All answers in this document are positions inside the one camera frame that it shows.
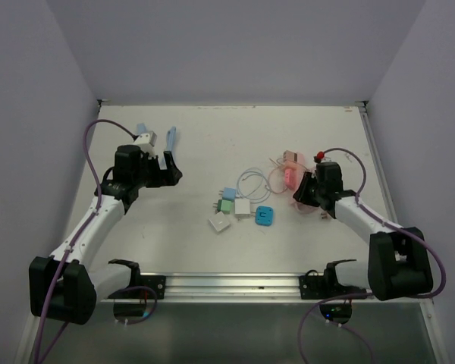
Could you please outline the pink power strip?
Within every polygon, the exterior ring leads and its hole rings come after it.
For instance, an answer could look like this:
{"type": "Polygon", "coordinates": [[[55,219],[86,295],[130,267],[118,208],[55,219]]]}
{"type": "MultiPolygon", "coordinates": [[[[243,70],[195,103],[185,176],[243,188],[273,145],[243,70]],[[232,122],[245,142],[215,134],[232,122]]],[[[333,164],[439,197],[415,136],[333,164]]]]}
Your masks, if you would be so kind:
{"type": "Polygon", "coordinates": [[[287,189],[296,190],[307,168],[304,165],[288,162],[284,164],[284,183],[287,189]]]}

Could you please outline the blue power strip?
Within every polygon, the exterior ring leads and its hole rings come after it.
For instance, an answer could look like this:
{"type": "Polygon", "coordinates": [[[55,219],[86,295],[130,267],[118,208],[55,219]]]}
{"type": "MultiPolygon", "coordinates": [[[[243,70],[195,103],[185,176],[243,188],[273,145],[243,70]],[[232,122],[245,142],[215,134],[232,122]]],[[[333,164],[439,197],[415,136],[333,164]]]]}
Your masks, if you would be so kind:
{"type": "Polygon", "coordinates": [[[147,126],[146,126],[144,123],[138,123],[138,124],[136,125],[136,134],[137,134],[137,135],[139,135],[139,134],[141,134],[141,133],[146,133],[146,132],[148,132],[148,131],[152,131],[152,130],[149,130],[149,129],[147,128],[147,126]]]}

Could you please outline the blue round plug adapter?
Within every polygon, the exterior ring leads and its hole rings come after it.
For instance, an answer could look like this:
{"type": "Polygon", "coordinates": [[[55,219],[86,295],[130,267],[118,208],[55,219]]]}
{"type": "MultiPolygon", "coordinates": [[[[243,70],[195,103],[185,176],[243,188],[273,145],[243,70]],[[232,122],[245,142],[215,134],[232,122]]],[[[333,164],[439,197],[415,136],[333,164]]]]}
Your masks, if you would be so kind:
{"type": "Polygon", "coordinates": [[[258,206],[254,212],[254,220],[258,226],[272,226],[274,223],[274,216],[274,209],[270,206],[258,206]]]}

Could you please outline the light blue charger plug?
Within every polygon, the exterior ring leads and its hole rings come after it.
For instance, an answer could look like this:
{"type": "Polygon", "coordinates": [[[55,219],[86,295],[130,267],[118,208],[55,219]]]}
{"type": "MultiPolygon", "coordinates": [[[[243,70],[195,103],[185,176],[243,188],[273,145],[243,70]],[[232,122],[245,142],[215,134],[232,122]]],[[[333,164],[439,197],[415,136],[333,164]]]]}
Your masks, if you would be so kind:
{"type": "Polygon", "coordinates": [[[237,190],[232,187],[224,187],[222,190],[219,191],[220,197],[223,200],[233,202],[237,198],[237,190]]]}

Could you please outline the green charger plug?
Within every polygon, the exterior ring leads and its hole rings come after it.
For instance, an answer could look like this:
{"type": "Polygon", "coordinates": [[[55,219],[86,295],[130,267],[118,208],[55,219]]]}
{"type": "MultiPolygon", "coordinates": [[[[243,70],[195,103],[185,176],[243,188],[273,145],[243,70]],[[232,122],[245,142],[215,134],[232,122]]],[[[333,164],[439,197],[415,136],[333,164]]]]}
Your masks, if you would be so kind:
{"type": "Polygon", "coordinates": [[[213,203],[213,208],[215,212],[222,212],[223,214],[229,215],[234,206],[234,202],[226,199],[219,199],[217,202],[213,203]]]}

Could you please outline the white cube charger plug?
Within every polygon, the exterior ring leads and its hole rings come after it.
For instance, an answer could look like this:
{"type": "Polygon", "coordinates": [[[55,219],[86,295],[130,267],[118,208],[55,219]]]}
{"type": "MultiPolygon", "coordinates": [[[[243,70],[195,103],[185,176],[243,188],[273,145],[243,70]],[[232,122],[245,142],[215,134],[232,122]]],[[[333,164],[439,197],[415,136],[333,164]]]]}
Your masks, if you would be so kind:
{"type": "Polygon", "coordinates": [[[251,201],[239,198],[234,200],[234,216],[237,220],[243,220],[252,216],[251,201]]]}

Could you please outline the tan cube adapter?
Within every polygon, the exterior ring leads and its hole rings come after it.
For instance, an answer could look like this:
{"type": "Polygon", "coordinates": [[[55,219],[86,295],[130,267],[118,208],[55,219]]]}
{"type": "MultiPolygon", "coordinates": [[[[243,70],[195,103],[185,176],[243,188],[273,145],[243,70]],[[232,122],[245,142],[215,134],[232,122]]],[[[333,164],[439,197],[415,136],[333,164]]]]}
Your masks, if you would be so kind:
{"type": "Polygon", "coordinates": [[[294,152],[290,150],[285,150],[282,159],[285,162],[293,162],[293,163],[299,163],[303,164],[304,163],[304,157],[300,152],[294,152]]]}

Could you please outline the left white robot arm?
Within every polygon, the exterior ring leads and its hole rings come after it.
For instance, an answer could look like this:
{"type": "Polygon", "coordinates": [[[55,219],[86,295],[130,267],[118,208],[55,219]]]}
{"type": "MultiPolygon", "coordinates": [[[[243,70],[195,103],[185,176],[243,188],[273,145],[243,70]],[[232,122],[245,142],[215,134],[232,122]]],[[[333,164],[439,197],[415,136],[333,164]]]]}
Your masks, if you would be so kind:
{"type": "Polygon", "coordinates": [[[90,266],[112,228],[127,214],[142,188],[172,187],[182,178],[170,150],[159,157],[136,144],[119,146],[115,162],[99,179],[86,214],[65,241],[29,267],[30,310],[77,325],[87,323],[96,304],[122,294],[137,296],[142,287],[140,266],[113,259],[98,271],[90,266]]]}

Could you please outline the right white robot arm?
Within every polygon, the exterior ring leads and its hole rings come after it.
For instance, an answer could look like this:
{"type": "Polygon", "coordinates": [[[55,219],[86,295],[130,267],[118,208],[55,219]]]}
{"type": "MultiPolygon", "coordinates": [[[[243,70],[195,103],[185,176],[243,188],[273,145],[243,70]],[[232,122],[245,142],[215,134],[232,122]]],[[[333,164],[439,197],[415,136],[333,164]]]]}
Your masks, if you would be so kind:
{"type": "Polygon", "coordinates": [[[434,281],[422,232],[388,221],[364,205],[359,193],[344,188],[338,163],[321,162],[305,172],[293,198],[346,225],[369,249],[365,261],[329,262],[319,278],[306,273],[308,287],[334,298],[371,292],[381,301],[431,293],[434,281]]]}

